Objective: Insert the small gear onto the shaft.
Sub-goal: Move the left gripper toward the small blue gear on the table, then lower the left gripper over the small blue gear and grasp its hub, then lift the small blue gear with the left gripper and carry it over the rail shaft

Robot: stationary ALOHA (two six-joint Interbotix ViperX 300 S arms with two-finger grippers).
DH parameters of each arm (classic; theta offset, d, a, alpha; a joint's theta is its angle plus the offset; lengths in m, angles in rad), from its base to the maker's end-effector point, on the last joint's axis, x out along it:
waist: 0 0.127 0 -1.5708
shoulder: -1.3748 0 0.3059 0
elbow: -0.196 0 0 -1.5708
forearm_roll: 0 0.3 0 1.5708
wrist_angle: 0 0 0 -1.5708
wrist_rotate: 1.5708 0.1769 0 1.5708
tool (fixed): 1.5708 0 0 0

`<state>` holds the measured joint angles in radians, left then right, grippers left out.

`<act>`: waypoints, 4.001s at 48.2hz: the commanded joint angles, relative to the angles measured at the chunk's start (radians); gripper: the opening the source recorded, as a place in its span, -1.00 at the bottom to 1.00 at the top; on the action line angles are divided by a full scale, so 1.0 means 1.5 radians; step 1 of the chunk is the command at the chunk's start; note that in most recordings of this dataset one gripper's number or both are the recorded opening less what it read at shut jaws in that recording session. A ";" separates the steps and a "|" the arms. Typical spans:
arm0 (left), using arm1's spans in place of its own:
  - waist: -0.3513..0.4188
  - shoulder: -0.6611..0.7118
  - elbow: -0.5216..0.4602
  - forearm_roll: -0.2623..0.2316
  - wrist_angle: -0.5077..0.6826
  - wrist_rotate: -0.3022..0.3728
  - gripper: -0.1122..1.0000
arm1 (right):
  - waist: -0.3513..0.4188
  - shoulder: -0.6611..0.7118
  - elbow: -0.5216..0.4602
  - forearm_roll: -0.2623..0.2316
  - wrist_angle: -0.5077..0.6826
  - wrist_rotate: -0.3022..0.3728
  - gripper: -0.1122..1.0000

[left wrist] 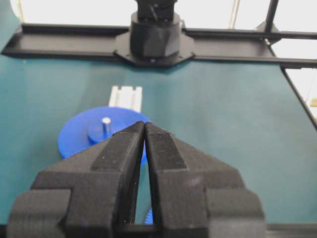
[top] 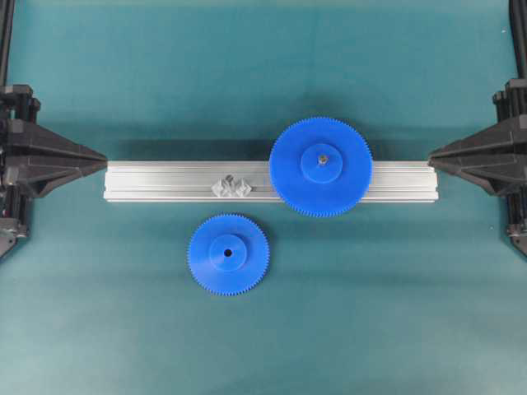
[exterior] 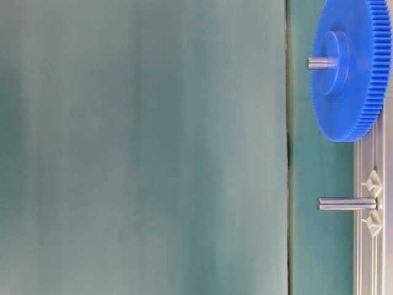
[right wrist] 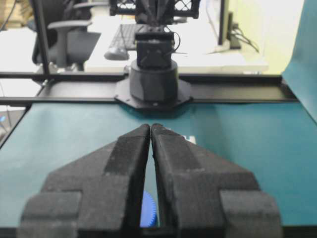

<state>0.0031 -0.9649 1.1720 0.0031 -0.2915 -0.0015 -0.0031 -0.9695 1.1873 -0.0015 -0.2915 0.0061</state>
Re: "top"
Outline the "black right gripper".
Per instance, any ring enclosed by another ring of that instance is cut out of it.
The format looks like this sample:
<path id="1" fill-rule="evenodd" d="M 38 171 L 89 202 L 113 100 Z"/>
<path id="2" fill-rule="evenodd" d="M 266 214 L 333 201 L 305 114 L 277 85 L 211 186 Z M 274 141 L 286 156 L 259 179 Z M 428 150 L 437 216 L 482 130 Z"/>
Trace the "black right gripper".
<path id="1" fill-rule="evenodd" d="M 506 233 L 513 245 L 526 245 L 526 185 L 520 186 L 519 165 L 478 162 L 467 165 L 458 160 L 439 160 L 516 153 L 520 146 L 520 123 L 502 121 L 526 115 L 526 79 L 510 79 L 492 101 L 499 123 L 434 150 L 428 156 L 428 163 L 436 170 L 479 186 L 489 195 L 506 195 Z"/>

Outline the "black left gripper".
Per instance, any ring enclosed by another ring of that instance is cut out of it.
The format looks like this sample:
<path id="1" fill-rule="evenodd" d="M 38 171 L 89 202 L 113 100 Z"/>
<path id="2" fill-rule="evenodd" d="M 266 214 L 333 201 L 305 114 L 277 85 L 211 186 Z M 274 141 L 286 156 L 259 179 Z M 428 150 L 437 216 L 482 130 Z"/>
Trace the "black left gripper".
<path id="1" fill-rule="evenodd" d="M 107 167 L 104 155 L 36 124 L 39 110 L 29 86 L 1 87 L 1 255 L 28 236 L 31 198 Z"/>

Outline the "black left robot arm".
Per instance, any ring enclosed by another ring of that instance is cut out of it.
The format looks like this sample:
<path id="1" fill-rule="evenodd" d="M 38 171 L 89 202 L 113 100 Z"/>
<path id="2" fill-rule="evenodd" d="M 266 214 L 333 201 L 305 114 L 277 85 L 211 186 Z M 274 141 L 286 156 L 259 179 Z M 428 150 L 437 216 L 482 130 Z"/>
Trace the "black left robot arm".
<path id="1" fill-rule="evenodd" d="M 1 2 L 1 256 L 30 233 L 31 203 L 107 167 L 107 158 L 37 123 L 28 85 L 7 84 L 15 3 Z"/>

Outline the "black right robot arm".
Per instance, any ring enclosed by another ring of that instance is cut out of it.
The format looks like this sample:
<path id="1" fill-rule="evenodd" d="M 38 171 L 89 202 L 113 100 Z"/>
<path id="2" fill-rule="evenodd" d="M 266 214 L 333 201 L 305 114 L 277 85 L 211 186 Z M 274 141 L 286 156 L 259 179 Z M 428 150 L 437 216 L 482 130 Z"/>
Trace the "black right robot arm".
<path id="1" fill-rule="evenodd" d="M 518 77 L 492 97 L 497 123 L 433 151 L 428 164 L 504 198 L 506 233 L 526 253 L 526 2 L 509 2 Z"/>

